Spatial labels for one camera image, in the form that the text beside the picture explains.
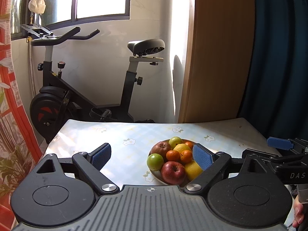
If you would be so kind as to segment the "gloved right hand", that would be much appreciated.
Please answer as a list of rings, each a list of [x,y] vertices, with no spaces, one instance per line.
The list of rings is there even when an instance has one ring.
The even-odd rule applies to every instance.
[[[296,196],[295,201],[293,203],[293,209],[294,209],[294,220],[292,222],[292,227],[297,228],[299,227],[304,219],[304,213],[303,213],[303,204],[299,202],[299,197]]]

